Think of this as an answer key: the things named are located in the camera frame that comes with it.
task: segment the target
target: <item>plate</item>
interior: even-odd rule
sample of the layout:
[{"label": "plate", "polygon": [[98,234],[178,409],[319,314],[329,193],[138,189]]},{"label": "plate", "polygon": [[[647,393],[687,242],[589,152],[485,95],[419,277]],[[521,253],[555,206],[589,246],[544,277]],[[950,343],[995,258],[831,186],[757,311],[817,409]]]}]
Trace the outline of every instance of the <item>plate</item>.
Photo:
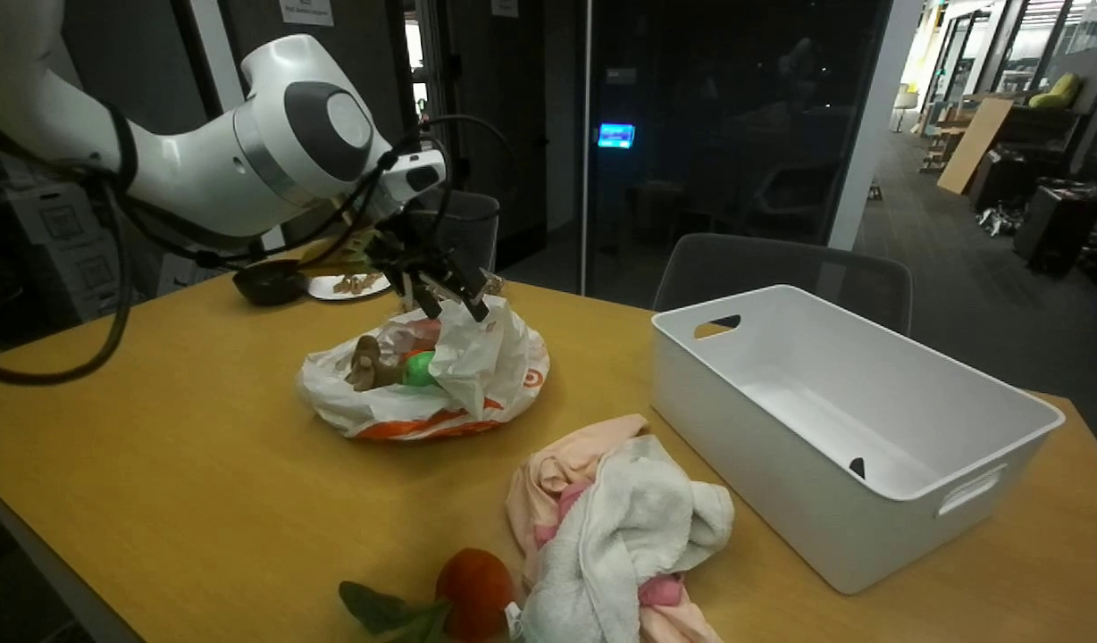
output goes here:
[{"label": "plate", "polygon": [[383,272],[315,274],[306,297],[315,301],[368,301],[385,294],[393,283]]}]

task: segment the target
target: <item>white cloth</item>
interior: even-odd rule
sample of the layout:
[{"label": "white cloth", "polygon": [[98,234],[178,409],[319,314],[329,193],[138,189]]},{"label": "white cloth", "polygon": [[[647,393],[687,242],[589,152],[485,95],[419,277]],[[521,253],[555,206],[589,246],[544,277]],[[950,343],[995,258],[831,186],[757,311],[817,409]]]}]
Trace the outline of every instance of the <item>white cloth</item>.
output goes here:
[{"label": "white cloth", "polygon": [[516,613],[531,643],[639,638],[639,584],[688,573],[730,542],[725,487],[687,477],[652,436],[607,453],[576,500]]}]

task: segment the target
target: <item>wooden table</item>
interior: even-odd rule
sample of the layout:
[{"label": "wooden table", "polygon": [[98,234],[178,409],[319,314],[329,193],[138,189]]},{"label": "wooden table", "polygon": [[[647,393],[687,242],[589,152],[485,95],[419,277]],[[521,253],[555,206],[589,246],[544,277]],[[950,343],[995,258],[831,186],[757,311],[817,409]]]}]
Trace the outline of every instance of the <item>wooden table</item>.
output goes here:
[{"label": "wooden table", "polygon": [[[512,567],[508,476],[544,444],[643,409],[696,477],[699,458],[650,409],[650,314],[512,287],[555,356],[514,424],[455,444],[344,444],[291,393],[304,355],[377,326],[396,297],[256,311],[216,277],[134,306],[98,375],[0,387],[0,512],[71,602],[122,638],[362,638],[340,577],[427,598],[444,557]],[[8,355],[57,369],[85,326]],[[1073,402],[1006,502],[883,584],[838,598],[736,502],[736,540],[688,575],[725,638],[1097,638],[1097,444]]]}]

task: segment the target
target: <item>green leaves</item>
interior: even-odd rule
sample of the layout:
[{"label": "green leaves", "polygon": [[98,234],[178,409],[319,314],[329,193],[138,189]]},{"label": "green leaves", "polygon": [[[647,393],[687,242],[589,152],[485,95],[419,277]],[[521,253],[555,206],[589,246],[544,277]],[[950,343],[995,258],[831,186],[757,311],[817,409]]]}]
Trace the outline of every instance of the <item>green leaves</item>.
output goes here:
[{"label": "green leaves", "polygon": [[344,606],[383,643],[449,643],[445,602],[405,602],[362,583],[340,583]]}]

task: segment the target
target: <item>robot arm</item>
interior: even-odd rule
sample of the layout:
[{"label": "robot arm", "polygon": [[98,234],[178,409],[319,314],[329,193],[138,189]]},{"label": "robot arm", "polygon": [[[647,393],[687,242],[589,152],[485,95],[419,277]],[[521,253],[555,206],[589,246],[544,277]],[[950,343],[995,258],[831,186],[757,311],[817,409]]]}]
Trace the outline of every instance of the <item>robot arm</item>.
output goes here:
[{"label": "robot arm", "polygon": [[[152,136],[45,66],[60,0],[0,0],[0,132],[60,168],[111,171],[133,199],[214,234],[259,234],[352,189],[390,142],[309,37],[241,62],[245,105],[202,130]],[[440,151],[400,156],[370,193],[370,221],[444,183]]]}]

